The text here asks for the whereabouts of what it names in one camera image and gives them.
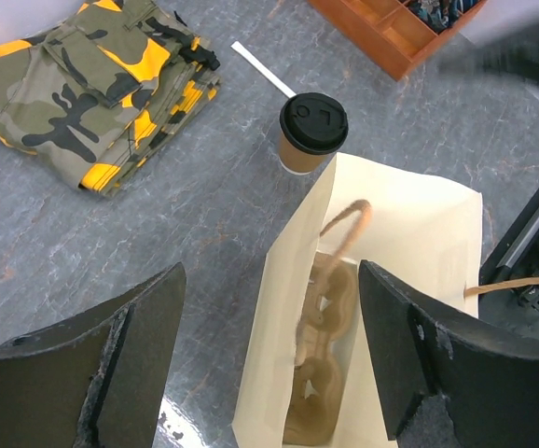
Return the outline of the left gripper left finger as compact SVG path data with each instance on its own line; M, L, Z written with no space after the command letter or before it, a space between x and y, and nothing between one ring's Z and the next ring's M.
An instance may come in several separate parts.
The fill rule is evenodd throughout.
M0 344L0 447L149 447L186 295L182 264Z

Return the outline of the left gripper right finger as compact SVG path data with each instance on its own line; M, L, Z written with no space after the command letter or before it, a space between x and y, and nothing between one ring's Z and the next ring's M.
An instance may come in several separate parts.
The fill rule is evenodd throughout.
M539 341L496 328L364 260L360 303L389 440L445 399L462 447L539 447Z

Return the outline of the brown paper bag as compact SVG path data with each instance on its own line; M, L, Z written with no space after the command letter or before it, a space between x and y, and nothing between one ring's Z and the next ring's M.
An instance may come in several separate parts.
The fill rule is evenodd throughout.
M398 447L439 403L457 447L539 447L539 236L480 280L481 196L348 154L271 246L241 447Z

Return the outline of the cardboard cup carrier tray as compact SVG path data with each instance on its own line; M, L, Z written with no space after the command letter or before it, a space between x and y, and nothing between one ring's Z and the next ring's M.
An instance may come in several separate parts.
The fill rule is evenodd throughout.
M329 256L315 254L297 327L297 357L288 405L283 443L320 446L335 431L344 390L344 368L336 343L341 343L354 323L358 302L356 267L339 261L326 281L325 292L314 298L316 281Z

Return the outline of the brown paper coffee cup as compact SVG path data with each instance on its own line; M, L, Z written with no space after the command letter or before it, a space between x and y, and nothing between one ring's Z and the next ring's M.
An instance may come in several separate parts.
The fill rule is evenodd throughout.
M344 144L349 133L348 115L336 99L320 92L299 93L280 111L278 157L295 175L313 172Z

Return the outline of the white straw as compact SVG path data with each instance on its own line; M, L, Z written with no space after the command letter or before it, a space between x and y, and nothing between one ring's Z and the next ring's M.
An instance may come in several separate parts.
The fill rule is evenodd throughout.
M293 98L296 95L296 93L290 87L288 87L281 79L271 72L265 64L259 61L258 58L241 42L234 41L230 47L241 55L249 64L251 64L262 77L271 83L285 97Z

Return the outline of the black plastic cup lid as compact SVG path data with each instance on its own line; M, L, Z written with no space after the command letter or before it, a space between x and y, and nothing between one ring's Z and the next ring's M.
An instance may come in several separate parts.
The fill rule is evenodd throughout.
M300 93L287 100L279 122L291 145L315 156L336 152L349 132L348 116L342 104L319 92Z

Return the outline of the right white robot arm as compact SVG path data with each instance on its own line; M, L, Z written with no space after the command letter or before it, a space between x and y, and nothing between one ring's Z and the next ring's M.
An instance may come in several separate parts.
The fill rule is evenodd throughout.
M539 21L496 37L464 54L438 63L444 76L513 77L539 87Z

